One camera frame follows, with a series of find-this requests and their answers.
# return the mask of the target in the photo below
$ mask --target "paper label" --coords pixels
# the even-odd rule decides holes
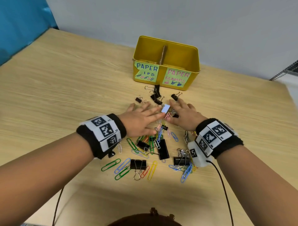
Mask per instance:
[[[191,72],[168,67],[162,83],[170,86],[183,87],[190,75]]]
[[[159,65],[135,61],[134,66],[139,70],[134,76],[137,79],[156,82]]]

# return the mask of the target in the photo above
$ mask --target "wood grain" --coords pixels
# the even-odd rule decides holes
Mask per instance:
[[[99,114],[121,113],[142,95],[145,84],[133,81],[134,49],[50,29],[0,67],[0,164],[72,133],[78,123]],[[161,87],[167,99],[177,93]],[[245,145],[298,188],[297,111],[282,84],[201,65],[181,96],[207,117],[232,126]],[[184,131],[169,126],[179,142],[165,134],[170,156],[186,148]],[[122,141],[124,161],[139,157]],[[151,165],[157,156],[150,156]],[[186,182],[158,161],[151,181],[134,181],[131,171],[119,181],[114,170],[101,172],[111,159],[94,160],[62,194],[59,225],[107,225],[123,216],[175,215],[182,225],[231,225],[219,177],[212,166],[199,168]],[[227,184],[235,225],[252,225]],[[51,225],[58,195],[28,222]]]

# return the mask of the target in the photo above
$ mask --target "black cable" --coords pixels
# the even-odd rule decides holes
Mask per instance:
[[[213,162],[211,162],[211,161],[209,161],[209,160],[206,160],[206,162],[211,163],[211,164],[215,167],[216,171],[217,171],[218,174],[219,174],[219,177],[220,177],[220,179],[221,179],[221,183],[223,184],[223,190],[224,190],[224,193],[225,193],[225,195],[226,195],[226,201],[227,201],[227,203],[228,203],[228,207],[229,207],[229,211],[230,211],[230,216],[231,216],[232,226],[234,226],[234,221],[233,221],[232,211],[231,211],[231,207],[230,207],[230,203],[229,203],[228,195],[226,194],[226,188],[225,188],[225,186],[224,186],[224,181],[223,181],[223,179],[222,179],[222,177],[221,177],[221,174],[220,174],[220,172],[218,171],[217,167],[214,165]]]
[[[54,225],[55,225],[56,213],[57,213],[58,204],[59,204],[59,201],[60,201],[60,198],[61,198],[61,195],[62,195],[63,189],[64,189],[64,187],[61,189],[61,192],[60,192],[60,195],[59,195],[59,198],[58,198],[58,201],[57,201],[57,205],[56,205],[56,209],[55,209],[55,213],[54,213],[54,219],[53,219],[52,226],[54,226]]]

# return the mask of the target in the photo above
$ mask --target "white wall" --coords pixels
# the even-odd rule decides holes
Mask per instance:
[[[297,0],[47,0],[61,30],[134,47],[148,35],[200,62],[270,79],[298,59]]]

